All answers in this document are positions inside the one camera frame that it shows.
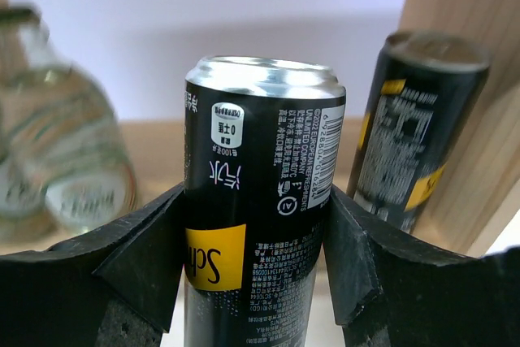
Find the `white wall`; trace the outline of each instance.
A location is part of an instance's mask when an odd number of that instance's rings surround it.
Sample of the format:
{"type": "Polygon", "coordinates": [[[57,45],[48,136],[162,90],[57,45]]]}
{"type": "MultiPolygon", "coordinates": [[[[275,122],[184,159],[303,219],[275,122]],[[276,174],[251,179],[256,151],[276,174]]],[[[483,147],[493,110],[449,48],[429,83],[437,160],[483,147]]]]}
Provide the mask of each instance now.
{"type": "Polygon", "coordinates": [[[404,0],[33,0],[56,46],[104,85],[121,119],[181,119],[206,54],[332,65],[361,115],[404,0]]]}
{"type": "Polygon", "coordinates": [[[511,219],[504,231],[496,238],[486,254],[498,254],[520,245],[520,210],[511,219]]]}

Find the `bottle label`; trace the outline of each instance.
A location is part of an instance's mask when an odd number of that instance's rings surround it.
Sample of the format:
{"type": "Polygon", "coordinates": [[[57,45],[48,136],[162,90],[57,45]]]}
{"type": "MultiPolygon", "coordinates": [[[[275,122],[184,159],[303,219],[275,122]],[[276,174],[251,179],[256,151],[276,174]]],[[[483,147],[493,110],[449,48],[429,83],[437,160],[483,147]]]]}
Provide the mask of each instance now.
{"type": "Polygon", "coordinates": [[[22,176],[12,158],[0,163],[0,214],[18,219],[36,213],[43,207],[43,196],[22,176]]]}
{"type": "Polygon", "coordinates": [[[115,148],[123,148],[117,123],[112,118],[105,118],[96,123],[87,124],[82,129],[56,141],[55,145],[46,152],[45,159],[70,158],[74,160],[74,156],[82,151],[100,146],[108,148],[111,145],[115,148]]]}
{"type": "Polygon", "coordinates": [[[53,183],[45,203],[57,219],[74,223],[103,224],[118,216],[127,192],[125,179],[115,172],[95,172],[53,183]]]}

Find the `black can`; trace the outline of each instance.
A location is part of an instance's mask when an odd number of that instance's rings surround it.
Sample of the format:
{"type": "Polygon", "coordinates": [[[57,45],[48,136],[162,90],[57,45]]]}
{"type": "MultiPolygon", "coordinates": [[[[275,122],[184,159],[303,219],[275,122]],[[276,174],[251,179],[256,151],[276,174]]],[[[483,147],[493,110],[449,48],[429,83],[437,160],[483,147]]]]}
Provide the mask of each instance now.
{"type": "Polygon", "coordinates": [[[185,347],[303,347],[345,88],[314,64],[187,75],[185,347]]]}
{"type": "Polygon", "coordinates": [[[410,232],[486,79],[486,50],[438,32],[397,32],[379,53],[347,194],[410,232]]]}

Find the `yellow label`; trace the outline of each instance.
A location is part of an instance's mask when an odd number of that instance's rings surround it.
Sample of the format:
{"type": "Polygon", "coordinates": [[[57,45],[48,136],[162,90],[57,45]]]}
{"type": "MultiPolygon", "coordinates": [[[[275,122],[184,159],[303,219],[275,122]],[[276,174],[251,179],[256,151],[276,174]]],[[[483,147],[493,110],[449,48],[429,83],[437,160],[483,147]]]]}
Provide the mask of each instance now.
{"type": "Polygon", "coordinates": [[[210,292],[241,288],[245,224],[205,231],[186,229],[186,241],[186,276],[194,288],[210,292]]]}
{"type": "Polygon", "coordinates": [[[368,121],[370,118],[370,113],[365,114],[365,118],[363,118],[363,124],[361,125],[361,136],[359,137],[359,141],[357,142],[358,149],[361,149],[363,147],[363,144],[365,143],[366,129],[368,128],[368,121]]]}
{"type": "Polygon", "coordinates": [[[383,83],[383,88],[381,89],[382,94],[398,94],[401,93],[403,88],[405,87],[406,79],[399,80],[387,80],[383,83]]]}
{"type": "Polygon", "coordinates": [[[409,196],[408,203],[406,204],[405,210],[413,209],[414,207],[425,202],[436,189],[437,183],[446,168],[446,164],[439,168],[437,171],[429,176],[419,179],[412,190],[412,194],[409,196]]]}

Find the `glass bottle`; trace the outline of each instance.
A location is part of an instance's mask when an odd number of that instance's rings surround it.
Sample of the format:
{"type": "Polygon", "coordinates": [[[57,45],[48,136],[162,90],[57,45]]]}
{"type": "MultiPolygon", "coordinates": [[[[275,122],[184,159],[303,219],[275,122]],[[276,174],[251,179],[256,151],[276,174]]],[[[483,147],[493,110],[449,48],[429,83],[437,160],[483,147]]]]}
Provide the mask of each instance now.
{"type": "Polygon", "coordinates": [[[53,226],[43,194],[29,185],[0,140],[0,243],[34,241],[53,226]]]}
{"type": "Polygon", "coordinates": [[[2,13],[10,20],[0,29],[3,128],[29,183],[74,233],[134,210],[136,178],[105,94],[54,52],[33,8],[2,13]]]}

